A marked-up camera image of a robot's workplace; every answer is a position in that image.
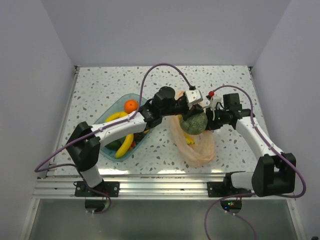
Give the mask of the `fake green melon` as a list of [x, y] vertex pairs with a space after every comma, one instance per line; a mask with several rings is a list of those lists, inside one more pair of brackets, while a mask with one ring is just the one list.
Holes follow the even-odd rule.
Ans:
[[207, 115], [202, 112], [195, 114], [188, 119], [179, 120], [181, 129], [188, 135], [199, 135], [206, 130], [208, 124]]

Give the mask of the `fake banana bunch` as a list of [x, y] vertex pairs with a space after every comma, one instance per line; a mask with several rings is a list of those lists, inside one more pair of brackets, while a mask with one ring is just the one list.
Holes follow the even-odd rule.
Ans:
[[184, 132], [183, 134], [184, 134], [187, 145], [194, 145], [195, 144], [194, 137], [192, 135], [189, 135], [186, 132]]

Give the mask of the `orange plastic bag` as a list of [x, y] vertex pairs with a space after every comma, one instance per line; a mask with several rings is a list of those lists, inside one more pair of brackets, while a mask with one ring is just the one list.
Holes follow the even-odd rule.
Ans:
[[168, 121], [173, 142], [186, 164], [198, 168], [209, 164], [216, 158], [216, 143], [212, 131], [205, 130], [199, 135], [191, 135], [194, 137], [194, 144], [187, 145], [184, 132], [180, 127], [179, 117], [170, 116]]

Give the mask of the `fake dark avocado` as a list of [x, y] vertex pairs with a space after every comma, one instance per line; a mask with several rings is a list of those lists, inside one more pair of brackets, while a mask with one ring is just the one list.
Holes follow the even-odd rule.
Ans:
[[107, 145], [105, 145], [105, 147], [109, 150], [117, 151], [122, 146], [124, 141], [125, 141], [125, 137], [122, 137], [108, 143]]

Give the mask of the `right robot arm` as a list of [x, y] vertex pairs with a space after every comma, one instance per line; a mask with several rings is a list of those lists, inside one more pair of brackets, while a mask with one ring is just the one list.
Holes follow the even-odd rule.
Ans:
[[223, 192], [227, 196], [253, 191], [259, 197], [292, 193], [295, 189], [296, 158], [275, 146], [257, 123], [253, 111], [244, 109], [238, 93], [218, 97], [213, 91], [207, 95], [209, 106], [205, 113], [207, 129], [218, 130], [230, 125], [246, 141], [257, 159], [253, 172], [227, 173]]

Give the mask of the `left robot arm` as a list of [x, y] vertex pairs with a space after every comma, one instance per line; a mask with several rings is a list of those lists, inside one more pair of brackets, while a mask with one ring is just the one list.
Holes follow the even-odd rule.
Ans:
[[79, 123], [66, 144], [66, 150], [75, 164], [79, 175], [86, 183], [92, 196], [103, 193], [103, 178], [97, 162], [100, 149], [107, 144], [130, 134], [142, 133], [162, 123], [163, 117], [182, 115], [189, 118], [202, 113], [201, 92], [195, 87], [185, 91], [178, 99], [175, 90], [164, 86], [136, 111], [107, 123], [88, 125]]

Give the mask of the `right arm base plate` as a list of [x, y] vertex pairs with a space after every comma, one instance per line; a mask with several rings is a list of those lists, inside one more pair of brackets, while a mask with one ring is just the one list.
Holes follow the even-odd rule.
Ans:
[[208, 181], [207, 193], [209, 198], [227, 197], [239, 194], [251, 194], [252, 192], [244, 188], [236, 188], [232, 184], [232, 174], [240, 173], [240, 171], [226, 173], [222, 181]]

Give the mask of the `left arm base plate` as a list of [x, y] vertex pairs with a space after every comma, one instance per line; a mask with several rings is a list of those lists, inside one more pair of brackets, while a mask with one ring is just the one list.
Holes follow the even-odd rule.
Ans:
[[83, 181], [75, 181], [74, 195], [76, 197], [118, 197], [120, 183], [118, 181], [102, 181], [97, 186], [90, 188]]

